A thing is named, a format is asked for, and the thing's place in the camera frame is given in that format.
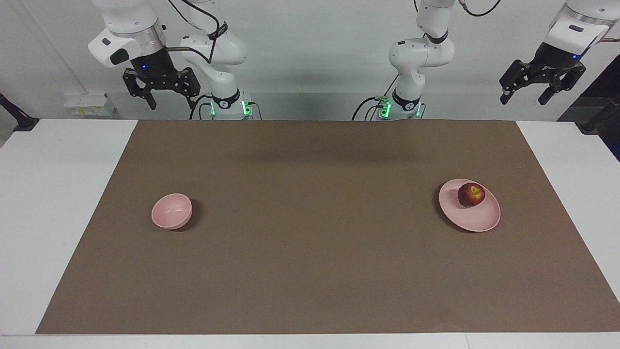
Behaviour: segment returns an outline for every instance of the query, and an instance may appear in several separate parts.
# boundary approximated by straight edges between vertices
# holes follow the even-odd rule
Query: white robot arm
[[[234,75],[220,71],[213,65],[231,66],[242,64],[247,57],[245,43],[228,30],[216,0],[190,0],[192,24],[200,28],[202,35],[189,35],[183,38],[181,46],[191,47],[204,56],[211,56],[210,62],[192,51],[183,52],[185,60],[198,67],[207,77],[211,88],[211,117],[218,120],[239,120],[251,114],[250,96],[239,89]],[[198,9],[212,14],[218,22],[204,16]],[[211,33],[219,33],[213,38]]]
[[[448,37],[453,7],[454,0],[422,0],[420,3],[416,22],[424,36],[398,41],[390,49],[390,63],[398,70],[398,80],[389,98],[391,111],[381,114],[379,120],[405,119],[413,115],[426,83],[419,69],[446,65],[454,58],[454,43]]]
[[[147,0],[92,0],[102,11],[106,29],[90,44],[89,50],[103,65],[112,67],[131,61],[123,79],[132,96],[156,103],[153,89],[170,89],[184,95],[190,108],[200,93],[200,83],[191,68],[177,71],[169,52],[183,51],[184,58],[208,78],[212,104],[211,116],[218,119],[243,119],[251,114],[249,96],[241,91],[234,76],[218,71],[213,64],[238,65],[244,62],[244,43],[228,31],[215,0],[181,0],[190,8],[192,25],[203,35],[183,38],[183,47],[166,47],[166,38],[157,14]],[[144,83],[138,86],[136,80]]]
[[[549,32],[529,63],[516,60],[500,79],[502,104],[516,90],[534,83],[549,84],[541,105],[561,91],[572,89],[586,68],[581,58],[620,19],[618,0],[568,0],[551,22]]]

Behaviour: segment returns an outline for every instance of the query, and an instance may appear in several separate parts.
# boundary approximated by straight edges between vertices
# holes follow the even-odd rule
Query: pink plate
[[[192,201],[183,194],[162,197],[153,206],[151,219],[158,227],[175,230],[183,227],[192,217]]]
[[[476,183],[484,188],[486,197],[478,206],[465,208],[459,202],[459,188],[467,183]],[[497,199],[482,184],[469,179],[452,179],[439,190],[439,205],[443,213],[459,227],[470,232],[487,232],[497,226],[502,216],[502,210]]]

